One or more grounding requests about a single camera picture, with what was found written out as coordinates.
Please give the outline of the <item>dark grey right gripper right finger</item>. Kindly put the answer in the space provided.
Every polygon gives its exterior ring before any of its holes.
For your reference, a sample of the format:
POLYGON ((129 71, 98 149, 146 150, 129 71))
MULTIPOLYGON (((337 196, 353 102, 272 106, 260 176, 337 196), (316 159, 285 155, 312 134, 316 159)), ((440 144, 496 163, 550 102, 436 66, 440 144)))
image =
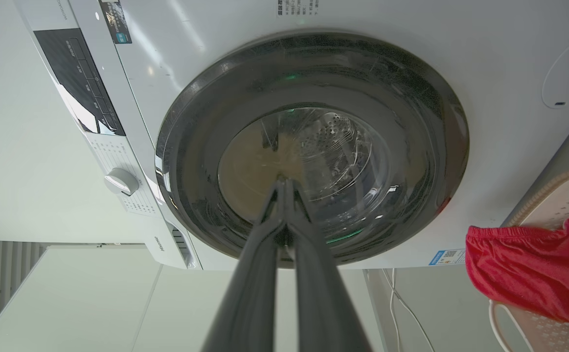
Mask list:
POLYGON ((369 352, 368 341, 300 183, 285 182, 287 251, 297 279, 298 350, 369 352))

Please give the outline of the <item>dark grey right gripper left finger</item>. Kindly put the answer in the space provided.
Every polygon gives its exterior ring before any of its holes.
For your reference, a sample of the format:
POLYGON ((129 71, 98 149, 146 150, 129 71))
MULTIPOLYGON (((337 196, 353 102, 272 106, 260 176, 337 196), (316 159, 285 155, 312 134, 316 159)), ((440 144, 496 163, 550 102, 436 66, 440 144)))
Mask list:
POLYGON ((273 183, 240 254, 203 352, 273 351, 277 237, 284 229, 285 189, 285 178, 273 183))

